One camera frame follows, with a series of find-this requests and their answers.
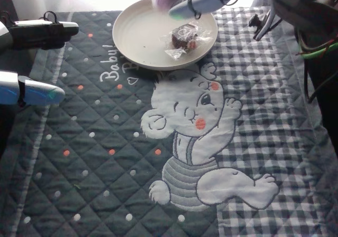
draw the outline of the green cable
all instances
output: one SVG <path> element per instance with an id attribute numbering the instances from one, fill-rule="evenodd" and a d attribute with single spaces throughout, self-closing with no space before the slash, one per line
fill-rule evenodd
<path id="1" fill-rule="evenodd" d="M 335 49 L 338 49 L 338 43 L 330 45 L 330 47 L 328 48 L 327 52 L 334 51 Z M 316 52 L 313 52 L 313 53 L 310 53 L 310 54 L 303 54 L 302 57 L 304 59 L 314 59 L 314 58 L 317 58 L 320 55 L 322 55 L 325 50 L 326 50 L 326 48 L 323 48 L 323 49 L 321 49 L 319 51 L 316 51 Z"/>

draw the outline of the plate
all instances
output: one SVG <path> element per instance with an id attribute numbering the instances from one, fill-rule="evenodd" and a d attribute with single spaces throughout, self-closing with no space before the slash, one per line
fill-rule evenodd
<path id="1" fill-rule="evenodd" d="M 165 43 L 160 41 L 160 38 L 193 21 L 194 18 L 175 20 L 153 9 L 152 0 L 142 0 L 125 9 L 117 17 L 112 29 L 112 38 L 121 54 L 140 67 L 158 71 L 181 69 L 202 59 L 213 47 L 218 34 L 213 15 L 203 14 L 198 20 L 204 30 L 212 32 L 212 40 L 178 60 L 165 53 Z"/>

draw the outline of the white stitching line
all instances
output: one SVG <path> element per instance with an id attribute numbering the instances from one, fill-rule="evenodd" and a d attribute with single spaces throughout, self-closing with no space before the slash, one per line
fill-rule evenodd
<path id="1" fill-rule="evenodd" d="M 72 16 L 73 16 L 73 13 L 70 13 L 68 15 L 68 18 L 67 18 L 68 22 L 71 21 Z M 54 84 L 56 84 L 56 82 L 58 81 L 58 77 L 59 77 L 60 70 L 61 70 L 61 64 L 62 64 L 62 60 L 63 60 L 63 56 L 64 56 L 64 49 L 65 49 L 65 46 L 61 49 L 59 56 L 58 56 L 57 67 L 56 67 L 56 70 L 54 72 L 53 79 L 52 79 L 52 83 L 54 83 Z M 27 175 L 26 175 L 26 178 L 25 178 L 25 181 L 24 181 L 23 190 L 22 190 L 22 193 L 21 193 L 21 196 L 20 196 L 20 199 L 19 199 L 19 204 L 17 206 L 18 209 L 16 211 L 15 221 L 14 221 L 14 225 L 11 229 L 10 237 L 16 236 L 18 224 L 20 222 L 20 218 L 21 218 L 21 215 L 22 215 L 22 212 L 23 212 L 25 201 L 26 201 L 26 196 L 27 196 L 27 193 L 28 193 L 29 184 L 31 182 L 32 174 L 33 174 L 33 171 L 34 171 L 34 166 L 35 166 L 35 163 L 36 163 L 37 156 L 39 154 L 40 144 L 41 144 L 41 141 L 42 141 L 43 132 L 44 132 L 44 128 L 45 128 L 45 125 L 46 125 L 49 110 L 50 110 L 50 105 L 45 107 L 45 110 L 44 110 L 42 118 L 41 118 L 41 123 L 40 123 L 39 131 L 38 131 L 38 135 L 37 135 L 37 137 L 34 141 L 34 145 L 33 145 L 33 151 L 32 151 L 32 157 L 31 157 L 31 160 L 30 160 L 30 166 L 29 166 L 29 169 L 27 171 Z"/>

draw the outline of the orange dot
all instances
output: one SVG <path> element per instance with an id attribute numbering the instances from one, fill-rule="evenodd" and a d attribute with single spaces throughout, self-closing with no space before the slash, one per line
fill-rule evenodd
<path id="1" fill-rule="evenodd" d="M 211 88 L 214 91 L 218 90 L 219 89 L 218 83 L 217 82 L 212 82 L 211 83 Z"/>
<path id="2" fill-rule="evenodd" d="M 203 118 L 199 118 L 196 121 L 196 128 L 198 130 L 203 130 L 205 128 L 205 120 Z"/>
<path id="3" fill-rule="evenodd" d="M 64 155 L 65 157 L 69 156 L 69 154 L 70 154 L 69 150 L 65 150 L 65 151 L 63 152 L 63 155 Z"/>

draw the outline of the gray quilted fabric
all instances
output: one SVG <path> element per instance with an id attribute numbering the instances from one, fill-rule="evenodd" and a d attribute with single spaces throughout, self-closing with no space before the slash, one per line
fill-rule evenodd
<path id="1" fill-rule="evenodd" d="M 199 65 L 212 62 L 225 97 L 243 104 L 218 165 L 252 179 L 273 174 L 279 192 L 266 209 L 237 198 L 202 212 L 153 203 L 149 187 L 162 179 L 174 140 L 147 138 L 140 127 L 151 109 L 156 74 L 134 69 L 115 51 L 111 26 L 118 12 L 60 14 L 77 22 L 80 32 L 62 50 L 39 51 L 31 77 L 56 83 L 67 98 L 59 106 L 28 107 L 18 116 L 5 154 L 15 148 L 18 157 L 6 183 L 0 232 L 335 236 L 338 162 L 318 106 L 304 102 L 302 63 L 290 54 L 295 40 L 285 35 L 286 25 L 260 42 L 252 40 L 247 22 L 263 12 L 216 13 L 219 37 Z M 118 70 L 106 62 L 112 56 Z"/>

